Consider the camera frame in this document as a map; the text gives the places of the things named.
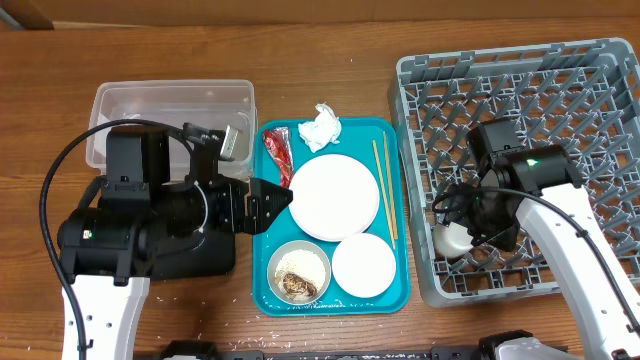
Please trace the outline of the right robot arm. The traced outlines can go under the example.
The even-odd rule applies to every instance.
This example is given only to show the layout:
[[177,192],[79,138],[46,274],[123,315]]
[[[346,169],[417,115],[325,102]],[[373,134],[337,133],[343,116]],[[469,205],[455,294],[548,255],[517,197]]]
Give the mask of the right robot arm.
[[639,294],[564,148],[525,148],[506,118],[477,125],[466,142],[481,181],[437,198],[432,209],[443,216],[434,230],[437,251],[459,257],[488,242],[510,251],[524,231],[559,285],[586,358],[638,358]]

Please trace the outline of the white paper cup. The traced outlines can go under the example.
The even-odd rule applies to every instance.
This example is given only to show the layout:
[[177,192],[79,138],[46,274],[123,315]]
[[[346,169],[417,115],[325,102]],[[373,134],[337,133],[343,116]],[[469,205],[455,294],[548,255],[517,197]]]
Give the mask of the white paper cup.
[[433,230],[435,250],[444,257],[457,258],[474,248],[468,229],[457,223],[437,224]]

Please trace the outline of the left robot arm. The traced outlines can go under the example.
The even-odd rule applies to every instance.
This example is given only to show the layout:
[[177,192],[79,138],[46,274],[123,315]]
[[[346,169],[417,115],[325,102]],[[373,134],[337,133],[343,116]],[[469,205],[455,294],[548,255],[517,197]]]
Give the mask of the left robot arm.
[[154,281],[229,273],[236,235],[267,231],[293,199],[266,180],[220,174],[233,128],[118,120],[103,130],[105,173],[43,235],[63,289],[66,359],[131,358]]

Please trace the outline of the small white pink bowl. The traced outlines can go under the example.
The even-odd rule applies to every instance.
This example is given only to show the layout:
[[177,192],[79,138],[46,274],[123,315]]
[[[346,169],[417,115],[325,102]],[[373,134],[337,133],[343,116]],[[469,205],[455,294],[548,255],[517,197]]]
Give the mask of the small white pink bowl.
[[380,237],[359,233],[341,241],[331,260],[333,278],[349,295],[373,298],[384,293],[396,275],[392,248]]

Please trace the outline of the large white plate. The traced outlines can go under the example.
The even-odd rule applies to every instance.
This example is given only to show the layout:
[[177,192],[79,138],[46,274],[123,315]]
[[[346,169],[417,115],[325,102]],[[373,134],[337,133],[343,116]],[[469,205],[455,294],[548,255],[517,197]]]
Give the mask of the large white plate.
[[340,242],[364,232],[380,207],[380,191],[372,172],[360,161],[341,154],[314,157],[290,183],[289,205],[296,225],[313,238]]

